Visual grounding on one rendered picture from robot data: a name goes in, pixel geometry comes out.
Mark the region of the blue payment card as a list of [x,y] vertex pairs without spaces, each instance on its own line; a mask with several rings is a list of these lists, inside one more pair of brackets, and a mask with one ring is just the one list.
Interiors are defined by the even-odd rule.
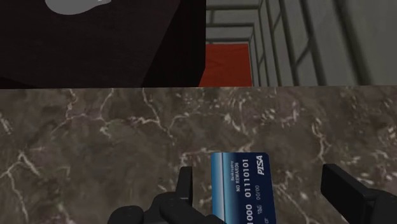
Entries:
[[213,153],[211,188],[212,213],[225,224],[276,224],[266,153]]

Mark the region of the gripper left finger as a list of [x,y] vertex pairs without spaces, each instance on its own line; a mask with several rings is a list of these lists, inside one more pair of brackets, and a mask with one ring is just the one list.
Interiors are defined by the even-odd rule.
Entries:
[[226,224],[213,214],[203,215],[192,204],[193,167],[184,166],[173,192],[158,194],[147,211],[139,206],[119,207],[107,224]]

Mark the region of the grey metal shelf frame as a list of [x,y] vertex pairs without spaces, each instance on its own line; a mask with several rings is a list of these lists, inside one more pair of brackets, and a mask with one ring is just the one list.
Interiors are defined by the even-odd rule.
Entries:
[[372,82],[351,0],[207,0],[206,41],[246,43],[256,87]]

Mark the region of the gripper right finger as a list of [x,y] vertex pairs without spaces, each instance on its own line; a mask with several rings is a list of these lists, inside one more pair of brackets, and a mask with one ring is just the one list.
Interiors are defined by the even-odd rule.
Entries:
[[324,164],[321,193],[349,224],[397,224],[397,195],[368,188],[336,164]]

